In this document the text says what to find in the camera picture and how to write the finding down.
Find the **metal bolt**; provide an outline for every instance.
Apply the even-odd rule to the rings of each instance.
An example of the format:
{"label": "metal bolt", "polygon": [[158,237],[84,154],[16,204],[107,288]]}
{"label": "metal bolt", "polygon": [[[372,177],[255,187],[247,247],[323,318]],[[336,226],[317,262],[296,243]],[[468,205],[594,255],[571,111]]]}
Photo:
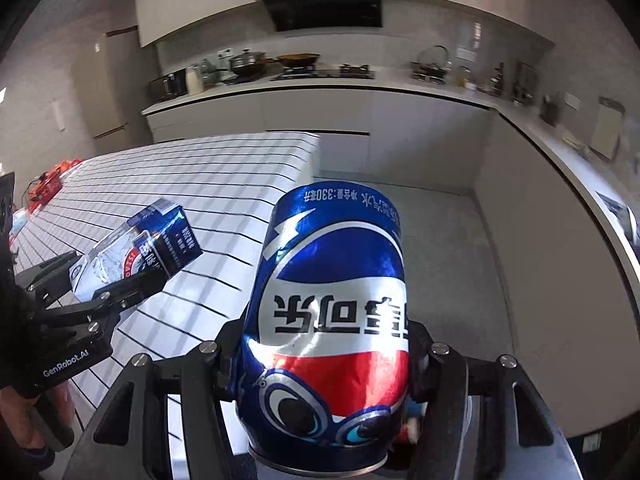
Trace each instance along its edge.
{"label": "metal bolt", "polygon": [[203,354],[213,354],[218,349],[215,341],[203,341],[198,345],[198,350]]}
{"label": "metal bolt", "polygon": [[518,361],[514,356],[504,354],[500,356],[500,364],[505,368],[515,368],[518,366]]}
{"label": "metal bolt", "polygon": [[431,345],[431,351],[436,355],[447,355],[449,353],[449,345],[437,342]]}
{"label": "metal bolt", "polygon": [[148,363],[148,361],[149,356],[146,354],[135,354],[131,358],[131,364],[133,364],[135,367],[144,366]]}

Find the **white tablecloth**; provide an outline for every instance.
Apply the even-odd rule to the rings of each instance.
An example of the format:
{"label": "white tablecloth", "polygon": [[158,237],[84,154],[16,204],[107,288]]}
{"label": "white tablecloth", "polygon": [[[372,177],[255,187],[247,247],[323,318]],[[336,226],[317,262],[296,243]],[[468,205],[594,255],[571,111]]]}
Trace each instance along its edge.
{"label": "white tablecloth", "polygon": [[[267,132],[98,156],[69,172],[62,191],[30,218],[12,246],[18,248],[17,272],[70,250],[86,253],[161,196],[184,208],[204,252],[116,329],[111,358],[72,379],[86,400],[78,410],[85,425],[134,354],[185,354],[240,316],[271,210],[287,191],[311,182],[317,145],[313,134]],[[58,303],[76,301],[67,294]],[[176,468],[186,471],[180,400],[170,399],[170,447],[180,478]],[[233,406],[223,404],[234,452],[244,452],[246,435]]]}

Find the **can rim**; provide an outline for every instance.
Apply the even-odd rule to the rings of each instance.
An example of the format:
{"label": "can rim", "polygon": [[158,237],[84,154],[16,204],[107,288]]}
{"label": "can rim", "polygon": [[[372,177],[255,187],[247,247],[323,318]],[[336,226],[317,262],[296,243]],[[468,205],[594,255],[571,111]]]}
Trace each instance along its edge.
{"label": "can rim", "polygon": [[387,459],[387,454],[385,453],[385,457],[380,461],[373,465],[369,465],[367,467],[363,467],[361,469],[355,469],[350,471],[306,471],[304,469],[295,469],[293,467],[286,467],[280,464],[276,464],[271,460],[266,459],[262,455],[260,455],[252,446],[248,446],[249,454],[258,462],[263,463],[265,466],[275,469],[277,471],[281,471],[283,473],[288,473],[291,475],[297,476],[306,476],[310,478],[350,478],[353,476],[363,475],[365,473],[370,473],[380,468],[380,466],[384,465]]}

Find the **black range hood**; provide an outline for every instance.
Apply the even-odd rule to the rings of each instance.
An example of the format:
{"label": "black range hood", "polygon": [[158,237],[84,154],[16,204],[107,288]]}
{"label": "black range hood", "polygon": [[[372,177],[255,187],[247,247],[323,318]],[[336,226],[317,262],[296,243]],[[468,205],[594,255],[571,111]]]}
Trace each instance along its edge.
{"label": "black range hood", "polygon": [[382,27],[382,0],[263,0],[277,31]]}

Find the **red stripe on can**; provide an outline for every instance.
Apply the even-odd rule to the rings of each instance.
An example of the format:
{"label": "red stripe on can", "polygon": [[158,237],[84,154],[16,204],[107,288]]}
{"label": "red stripe on can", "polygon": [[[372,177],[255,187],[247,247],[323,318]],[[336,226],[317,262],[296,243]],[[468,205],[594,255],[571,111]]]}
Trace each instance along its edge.
{"label": "red stripe on can", "polygon": [[326,357],[274,354],[273,367],[305,381],[332,415],[349,416],[371,406],[393,406],[401,399],[409,378],[409,354],[402,350]]}

